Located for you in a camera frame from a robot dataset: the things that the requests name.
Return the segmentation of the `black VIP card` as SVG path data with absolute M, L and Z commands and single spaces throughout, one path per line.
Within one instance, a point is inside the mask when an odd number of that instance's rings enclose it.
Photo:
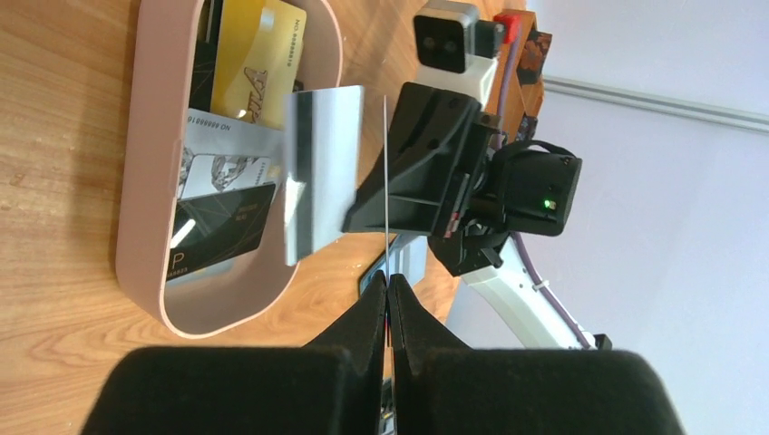
M 383 96 L 382 115 L 383 115 L 383 178 L 384 178 L 384 280 L 389 285 L 391 277 L 390 267 L 390 226 L 389 226 L 389 146 L 388 146 L 388 105 L 387 96 Z

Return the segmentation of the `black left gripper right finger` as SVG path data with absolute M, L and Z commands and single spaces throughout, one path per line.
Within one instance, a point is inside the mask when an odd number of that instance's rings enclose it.
M 401 275 L 387 289 L 400 434 L 680 434 L 657 374 L 625 351 L 473 349 Z

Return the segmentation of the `blue leather card holder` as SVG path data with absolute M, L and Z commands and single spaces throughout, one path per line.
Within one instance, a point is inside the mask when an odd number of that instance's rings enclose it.
M 359 294 L 366 290 L 377 271 L 389 270 L 391 274 L 404 275 L 410 285 L 420 283 L 426 275 L 427 254 L 425 236 L 396 236 L 359 278 Z

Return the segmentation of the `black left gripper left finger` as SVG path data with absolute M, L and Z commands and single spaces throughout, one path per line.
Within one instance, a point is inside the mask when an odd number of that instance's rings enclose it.
M 376 434 L 386 279 L 301 347 L 144 347 L 109 374 L 85 434 Z

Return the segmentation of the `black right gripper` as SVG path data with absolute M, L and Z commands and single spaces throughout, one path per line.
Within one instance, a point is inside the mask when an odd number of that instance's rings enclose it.
M 473 97 L 415 82 L 403 85 L 388 131 L 390 232 L 450 236 L 483 189 L 505 144 L 503 119 Z M 346 233 L 385 232 L 383 152 L 362 182 Z

